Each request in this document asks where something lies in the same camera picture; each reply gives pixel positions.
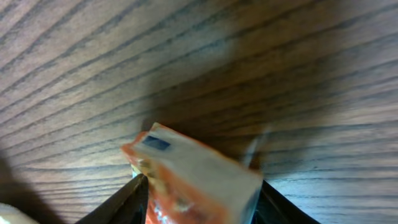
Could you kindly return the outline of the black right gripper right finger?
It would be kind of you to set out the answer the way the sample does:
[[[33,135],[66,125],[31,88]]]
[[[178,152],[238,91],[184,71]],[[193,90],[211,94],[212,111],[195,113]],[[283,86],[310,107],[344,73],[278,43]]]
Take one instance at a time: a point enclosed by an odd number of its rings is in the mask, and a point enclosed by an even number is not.
[[[253,224],[320,224],[286,199],[265,180],[259,194]]]

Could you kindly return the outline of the orange tissue pack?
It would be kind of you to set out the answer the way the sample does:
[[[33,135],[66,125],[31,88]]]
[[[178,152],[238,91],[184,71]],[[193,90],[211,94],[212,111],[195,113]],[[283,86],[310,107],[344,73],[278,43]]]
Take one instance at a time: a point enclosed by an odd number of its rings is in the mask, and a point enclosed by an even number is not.
[[[121,150],[133,172],[148,179],[146,223],[251,223],[258,172],[160,123]]]

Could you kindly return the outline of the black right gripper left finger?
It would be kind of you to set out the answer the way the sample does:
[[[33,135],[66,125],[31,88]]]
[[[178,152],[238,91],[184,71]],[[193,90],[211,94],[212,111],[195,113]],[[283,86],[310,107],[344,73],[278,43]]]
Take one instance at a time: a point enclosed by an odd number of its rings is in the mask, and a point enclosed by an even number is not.
[[[145,224],[149,182],[139,174],[76,224]]]

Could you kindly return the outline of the yellow snack bag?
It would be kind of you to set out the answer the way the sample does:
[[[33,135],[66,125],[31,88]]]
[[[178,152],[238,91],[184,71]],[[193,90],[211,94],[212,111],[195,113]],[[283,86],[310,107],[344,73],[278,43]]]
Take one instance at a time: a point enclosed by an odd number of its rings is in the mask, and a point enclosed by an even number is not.
[[[33,218],[21,212],[16,207],[1,203],[0,205],[1,224],[39,224]]]

